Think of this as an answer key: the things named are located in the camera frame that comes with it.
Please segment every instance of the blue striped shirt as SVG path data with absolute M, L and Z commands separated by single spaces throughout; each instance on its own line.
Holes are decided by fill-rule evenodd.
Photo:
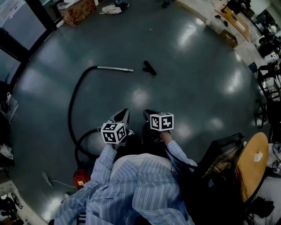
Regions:
M 168 150 L 178 159 L 197 165 L 171 141 Z M 110 178 L 116 151 L 106 145 L 96 160 L 91 180 L 60 205 L 55 225 L 71 224 L 86 212 L 86 225 L 133 225 L 142 216 L 154 225 L 193 225 L 171 169 L 147 157 L 136 168 L 129 160 Z M 171 164 L 176 166 L 170 156 Z

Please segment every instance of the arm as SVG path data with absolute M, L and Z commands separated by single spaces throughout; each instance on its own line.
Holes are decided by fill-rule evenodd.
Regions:
M 197 163 L 191 159 L 186 157 L 186 154 L 183 152 L 181 147 L 174 141 L 171 134 L 169 132 L 161 132 L 160 137 L 163 139 L 164 143 L 167 146 L 167 149 L 179 160 L 197 166 Z M 176 166 L 177 161 L 168 153 L 169 158 L 171 159 L 171 163 L 173 166 Z
M 113 160 L 116 151 L 111 145 L 106 145 L 101 152 L 100 157 L 95 162 L 91 180 L 87 182 L 84 188 L 77 191 L 61 204 L 55 214 L 55 225 L 67 225 L 76 219 L 76 217 L 86 211 L 86 202 L 94 192 L 109 181 Z

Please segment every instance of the gray floor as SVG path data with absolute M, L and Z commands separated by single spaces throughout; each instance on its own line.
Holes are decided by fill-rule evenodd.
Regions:
M 143 109 L 173 113 L 173 136 L 187 156 L 199 161 L 211 141 L 237 132 L 246 140 L 253 123 L 258 85 L 247 65 L 211 29 L 173 4 L 131 0 L 121 15 L 98 12 L 77 28 L 64 25 L 40 47 L 15 89 L 19 108 L 12 121 L 16 167 L 12 180 L 23 199 L 50 220 L 76 169 L 67 111 L 81 73 L 92 65 L 134 69 L 94 71 L 86 78 L 73 110 L 77 137 L 129 108 L 129 128 L 141 134 Z M 148 60 L 158 73 L 142 71 Z M 99 137 L 87 142 L 100 151 Z

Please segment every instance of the hand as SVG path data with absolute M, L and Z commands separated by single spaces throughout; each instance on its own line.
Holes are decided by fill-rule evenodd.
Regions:
M 166 145 L 168 145 L 173 140 L 172 135 L 168 131 L 160 132 L 160 138 L 164 141 Z

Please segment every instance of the table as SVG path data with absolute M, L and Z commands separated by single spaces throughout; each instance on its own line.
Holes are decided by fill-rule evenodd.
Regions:
M 215 32 L 218 34 L 221 34 L 223 30 L 226 30 L 230 32 L 232 35 L 236 37 L 237 40 L 237 46 L 234 47 L 237 48 L 241 43 L 244 41 L 250 42 L 250 31 L 249 26 L 235 13 L 231 11 L 230 8 L 226 7 L 224 10 L 226 13 L 223 13 L 221 10 L 223 9 L 223 4 L 218 3 L 216 8 L 214 9 L 214 12 L 212 15 L 207 19 L 206 24 L 211 27 Z M 227 21 L 228 26 L 226 27 L 222 20 Z M 245 30 L 242 31 L 236 24 L 236 21 L 238 21 Z
M 229 7 L 225 7 L 224 10 L 226 11 L 226 13 L 223 13 L 221 11 L 223 8 L 224 7 L 222 4 L 217 4 L 215 11 L 218 12 L 223 18 L 225 18 L 230 24 L 232 24 L 243 35 L 243 37 L 247 41 L 250 41 L 250 32 L 249 32 L 248 25 L 239 16 L 237 16 L 234 12 L 232 12 Z M 242 31 L 236 25 L 236 21 L 238 21 L 245 28 L 245 31 Z
M 259 162 L 254 162 L 255 154 L 259 151 L 263 154 L 263 157 Z M 250 138 L 237 162 L 245 186 L 242 191 L 244 202 L 251 197 L 262 181 L 267 160 L 268 140 L 264 133 L 259 132 Z

